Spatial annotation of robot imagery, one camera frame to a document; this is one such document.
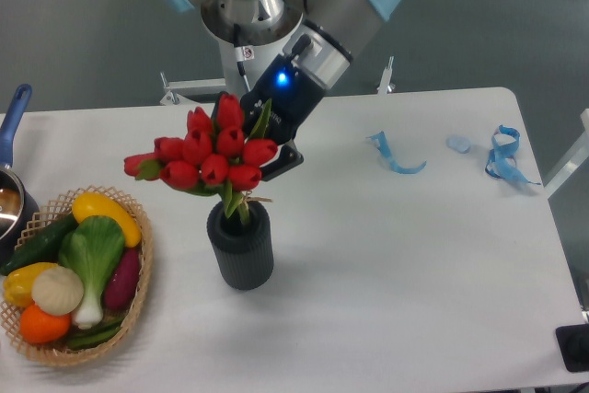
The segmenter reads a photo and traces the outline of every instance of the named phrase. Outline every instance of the woven basket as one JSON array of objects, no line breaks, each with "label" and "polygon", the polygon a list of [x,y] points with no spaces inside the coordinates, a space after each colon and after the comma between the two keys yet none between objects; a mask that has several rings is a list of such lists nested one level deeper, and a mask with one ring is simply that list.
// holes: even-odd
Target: woven basket
[{"label": "woven basket", "polygon": [[[31,361],[36,361],[44,365],[54,367],[65,367],[78,365],[96,359],[109,352],[117,346],[122,339],[129,333],[137,321],[141,308],[145,301],[149,277],[151,275],[153,264],[153,236],[149,219],[144,212],[143,206],[139,204],[132,196],[114,188],[103,188],[89,186],[86,189],[68,191],[66,194],[60,194],[56,200],[50,200],[46,206],[40,208],[40,211],[33,215],[32,221],[27,223],[27,228],[22,232],[18,240],[17,247],[23,244],[28,238],[33,237],[39,230],[43,229],[51,221],[60,218],[71,212],[72,203],[75,197],[83,192],[97,192],[110,197],[119,203],[135,219],[142,232],[140,248],[141,270],[139,273],[139,283],[135,297],[125,314],[121,324],[121,330],[109,341],[100,344],[97,347],[86,350],[72,351],[65,347],[63,341],[55,341],[45,345],[30,345],[26,343],[20,333],[18,333],[20,323],[20,313],[22,308],[11,306],[2,301],[0,304],[0,325],[6,330],[6,336],[10,339],[11,345],[19,353],[27,356]],[[114,315],[105,311],[104,319],[112,318]]]}]

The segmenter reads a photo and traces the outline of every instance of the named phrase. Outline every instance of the saucepan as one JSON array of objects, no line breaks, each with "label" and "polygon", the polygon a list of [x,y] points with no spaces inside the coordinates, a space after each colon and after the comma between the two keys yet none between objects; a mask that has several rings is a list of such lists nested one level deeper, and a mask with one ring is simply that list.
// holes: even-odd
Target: saucepan
[{"label": "saucepan", "polygon": [[11,170],[15,134],[31,94],[30,85],[17,88],[0,126],[0,265],[10,259],[27,221],[39,211],[20,178]]}]

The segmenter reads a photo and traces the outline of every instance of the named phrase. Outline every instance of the yellow pepper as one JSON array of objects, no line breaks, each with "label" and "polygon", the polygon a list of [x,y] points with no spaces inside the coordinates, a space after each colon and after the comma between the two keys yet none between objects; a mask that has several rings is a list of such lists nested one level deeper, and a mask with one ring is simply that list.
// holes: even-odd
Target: yellow pepper
[{"label": "yellow pepper", "polygon": [[72,214],[78,224],[90,216],[112,218],[121,227],[127,248],[134,248],[141,241],[141,229],[133,217],[120,204],[101,193],[84,192],[78,195],[72,203]]},{"label": "yellow pepper", "polygon": [[13,306],[30,306],[33,304],[30,292],[33,289],[35,279],[42,272],[52,267],[57,267],[57,264],[54,262],[37,262],[9,273],[2,284],[4,287],[4,299]]}]

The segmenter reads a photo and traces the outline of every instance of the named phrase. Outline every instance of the black vase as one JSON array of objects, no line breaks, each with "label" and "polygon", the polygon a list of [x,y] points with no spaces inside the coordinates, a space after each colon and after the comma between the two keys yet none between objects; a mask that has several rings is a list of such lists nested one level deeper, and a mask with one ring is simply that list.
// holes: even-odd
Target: black vase
[{"label": "black vase", "polygon": [[225,218],[218,203],[206,222],[206,231],[225,282],[238,290],[251,290],[268,281],[274,268],[270,217],[259,202],[249,202],[250,223],[244,228],[237,211]]}]

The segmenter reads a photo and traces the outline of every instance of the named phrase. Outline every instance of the blue pot handle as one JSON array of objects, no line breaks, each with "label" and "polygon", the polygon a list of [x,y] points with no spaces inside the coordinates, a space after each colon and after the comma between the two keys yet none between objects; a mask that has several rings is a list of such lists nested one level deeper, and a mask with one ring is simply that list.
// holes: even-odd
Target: blue pot handle
[{"label": "blue pot handle", "polygon": [[2,121],[2,126],[0,126],[0,166],[12,166],[12,146],[15,134],[32,92],[33,88],[30,85],[20,85],[10,102],[8,112]]}]

